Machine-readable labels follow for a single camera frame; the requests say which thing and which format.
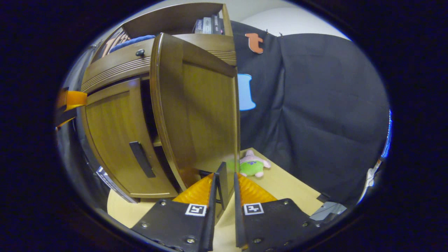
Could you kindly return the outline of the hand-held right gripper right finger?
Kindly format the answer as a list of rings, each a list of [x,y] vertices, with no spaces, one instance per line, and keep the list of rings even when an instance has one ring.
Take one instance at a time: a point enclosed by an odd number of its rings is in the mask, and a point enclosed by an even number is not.
[[[243,252],[304,248],[321,231],[292,199],[276,199],[252,180],[234,174],[236,246]]]

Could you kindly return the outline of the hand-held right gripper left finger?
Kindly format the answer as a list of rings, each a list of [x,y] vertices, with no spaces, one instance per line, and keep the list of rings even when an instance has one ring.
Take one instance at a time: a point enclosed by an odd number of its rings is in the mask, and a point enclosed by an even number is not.
[[[222,198],[226,163],[208,175],[205,203],[181,203],[161,199],[132,227],[132,230],[169,252],[213,250],[217,197]]]

